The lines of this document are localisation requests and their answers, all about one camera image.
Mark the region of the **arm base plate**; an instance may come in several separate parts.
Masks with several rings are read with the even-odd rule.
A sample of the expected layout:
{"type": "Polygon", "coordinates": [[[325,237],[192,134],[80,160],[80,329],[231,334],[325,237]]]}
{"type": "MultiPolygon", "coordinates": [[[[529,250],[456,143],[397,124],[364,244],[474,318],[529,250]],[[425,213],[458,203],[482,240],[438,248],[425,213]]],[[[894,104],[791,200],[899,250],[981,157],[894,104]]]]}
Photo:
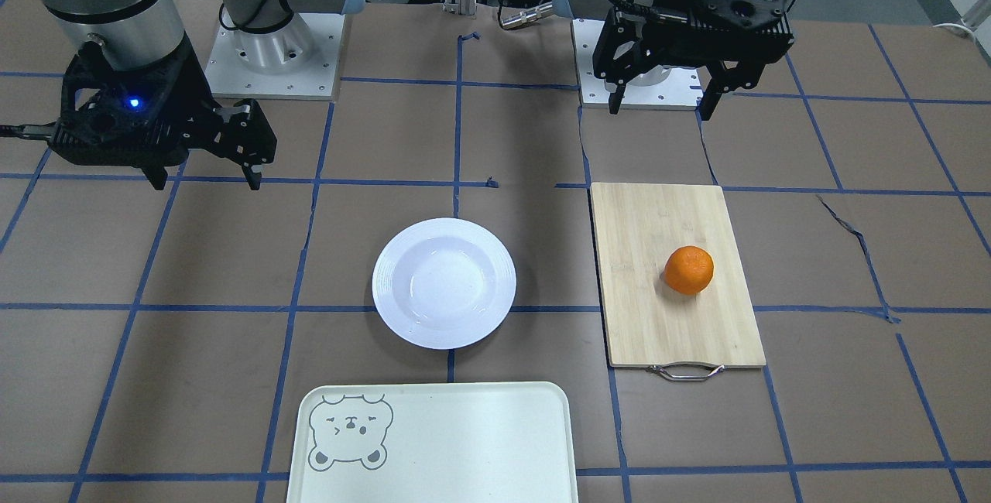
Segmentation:
{"type": "MultiPolygon", "coordinates": [[[[572,21],[574,63],[579,77],[581,106],[608,109],[608,85],[595,76],[592,55],[604,23],[594,19],[572,21]]],[[[693,111],[703,97],[698,71],[684,68],[658,67],[637,77],[624,91],[622,108],[667,109],[693,111]]]]}
{"type": "Polygon", "coordinates": [[[220,29],[205,65],[214,97],[332,101],[348,23],[304,13],[267,34],[220,29]]]}

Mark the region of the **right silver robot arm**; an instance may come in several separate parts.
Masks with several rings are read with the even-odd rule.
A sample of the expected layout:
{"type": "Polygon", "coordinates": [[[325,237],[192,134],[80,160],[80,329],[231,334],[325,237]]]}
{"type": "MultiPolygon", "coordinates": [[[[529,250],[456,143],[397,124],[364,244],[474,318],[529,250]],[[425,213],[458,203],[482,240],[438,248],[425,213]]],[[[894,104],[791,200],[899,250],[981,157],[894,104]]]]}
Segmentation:
{"type": "Polygon", "coordinates": [[[275,161],[277,139],[259,102],[263,83],[295,98],[330,95],[339,32],[320,23],[365,0],[222,0],[216,53],[202,66],[173,0],[40,0],[77,52],[47,125],[5,125],[7,139],[43,141],[79,166],[132,167],[161,190],[189,151],[238,166],[251,189],[275,161]]]}

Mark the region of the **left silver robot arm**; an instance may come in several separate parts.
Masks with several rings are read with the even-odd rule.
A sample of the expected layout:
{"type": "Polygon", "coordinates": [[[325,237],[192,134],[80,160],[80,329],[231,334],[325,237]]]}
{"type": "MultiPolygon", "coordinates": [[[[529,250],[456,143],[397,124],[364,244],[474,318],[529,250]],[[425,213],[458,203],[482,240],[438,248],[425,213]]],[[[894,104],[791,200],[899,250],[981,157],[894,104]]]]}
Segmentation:
{"type": "Polygon", "coordinates": [[[617,114],[637,77],[662,68],[705,68],[698,115],[708,120],[723,95],[751,90],[795,43],[784,0],[552,0],[563,19],[602,21],[592,76],[617,114]]]}

